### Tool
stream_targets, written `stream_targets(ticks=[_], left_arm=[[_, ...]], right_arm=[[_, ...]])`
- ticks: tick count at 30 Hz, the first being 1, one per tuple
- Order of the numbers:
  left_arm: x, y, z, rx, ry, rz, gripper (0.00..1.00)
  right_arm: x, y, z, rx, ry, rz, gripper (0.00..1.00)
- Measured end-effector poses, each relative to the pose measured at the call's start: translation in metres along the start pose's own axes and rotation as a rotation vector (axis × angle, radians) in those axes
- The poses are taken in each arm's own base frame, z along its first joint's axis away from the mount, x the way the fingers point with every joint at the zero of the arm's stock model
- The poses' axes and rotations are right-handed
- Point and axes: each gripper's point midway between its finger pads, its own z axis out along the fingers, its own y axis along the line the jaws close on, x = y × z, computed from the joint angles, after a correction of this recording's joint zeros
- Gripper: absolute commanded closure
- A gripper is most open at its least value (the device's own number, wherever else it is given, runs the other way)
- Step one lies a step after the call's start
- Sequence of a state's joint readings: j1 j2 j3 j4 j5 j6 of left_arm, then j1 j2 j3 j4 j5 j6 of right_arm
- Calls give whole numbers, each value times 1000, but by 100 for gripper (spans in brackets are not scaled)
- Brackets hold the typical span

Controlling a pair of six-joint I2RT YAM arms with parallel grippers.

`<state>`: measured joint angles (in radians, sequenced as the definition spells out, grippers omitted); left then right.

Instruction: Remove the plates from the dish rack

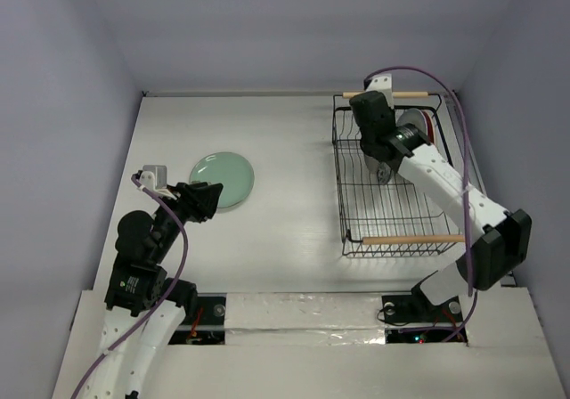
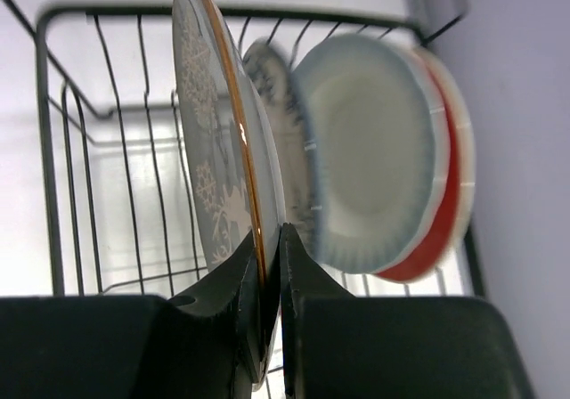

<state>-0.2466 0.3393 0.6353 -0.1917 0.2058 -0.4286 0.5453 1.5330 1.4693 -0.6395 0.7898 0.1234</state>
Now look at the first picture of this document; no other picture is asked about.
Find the green floral plate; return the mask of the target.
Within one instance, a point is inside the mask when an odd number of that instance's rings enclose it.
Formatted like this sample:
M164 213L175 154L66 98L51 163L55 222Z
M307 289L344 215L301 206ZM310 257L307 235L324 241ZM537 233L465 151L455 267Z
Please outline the green floral plate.
M218 208L239 205L252 192L255 173L250 162L240 154L222 151L202 158L191 170L191 183L220 183L223 186Z

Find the grey reindeer plate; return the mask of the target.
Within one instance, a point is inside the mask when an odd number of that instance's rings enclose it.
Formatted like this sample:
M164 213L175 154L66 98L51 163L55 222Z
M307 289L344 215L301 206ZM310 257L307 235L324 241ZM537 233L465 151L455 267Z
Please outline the grey reindeer plate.
M373 157L365 155L364 162L372 175L377 175L383 169L382 163Z

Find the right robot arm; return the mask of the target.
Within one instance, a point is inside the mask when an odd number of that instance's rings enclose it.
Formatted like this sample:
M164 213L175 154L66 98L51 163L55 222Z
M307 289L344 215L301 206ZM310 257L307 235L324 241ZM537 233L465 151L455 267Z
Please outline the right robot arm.
M398 125L383 93L357 94L349 105L363 154L426 194L464 237L461 257L412 288L410 309L417 319L433 319L453 297L487 291L526 260L532 219L524 210L509 211L487 198L444 160L423 131Z

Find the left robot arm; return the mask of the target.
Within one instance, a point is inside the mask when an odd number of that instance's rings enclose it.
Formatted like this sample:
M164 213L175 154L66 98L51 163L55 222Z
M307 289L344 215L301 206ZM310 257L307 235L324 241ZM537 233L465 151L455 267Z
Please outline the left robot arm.
M179 265L186 264L185 225L214 216L223 186L169 185L149 170L131 180L159 206L154 214L129 212L118 223L98 355L78 381L74 398L142 398L176 329L197 313L195 284L182 280L180 271L168 276L161 264L176 240L183 242Z

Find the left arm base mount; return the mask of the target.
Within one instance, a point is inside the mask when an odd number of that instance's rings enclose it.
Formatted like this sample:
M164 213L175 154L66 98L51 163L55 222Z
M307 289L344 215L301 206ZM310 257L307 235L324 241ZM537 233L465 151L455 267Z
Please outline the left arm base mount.
M225 343L225 294L199 294L196 310L170 338L169 345L219 346Z

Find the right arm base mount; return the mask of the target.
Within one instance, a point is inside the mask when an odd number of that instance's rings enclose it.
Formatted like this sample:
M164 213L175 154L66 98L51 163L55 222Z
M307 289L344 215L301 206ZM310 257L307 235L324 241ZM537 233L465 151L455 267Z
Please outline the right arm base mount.
M468 343L457 296L432 305L412 293L383 295L376 319L386 327L388 344Z

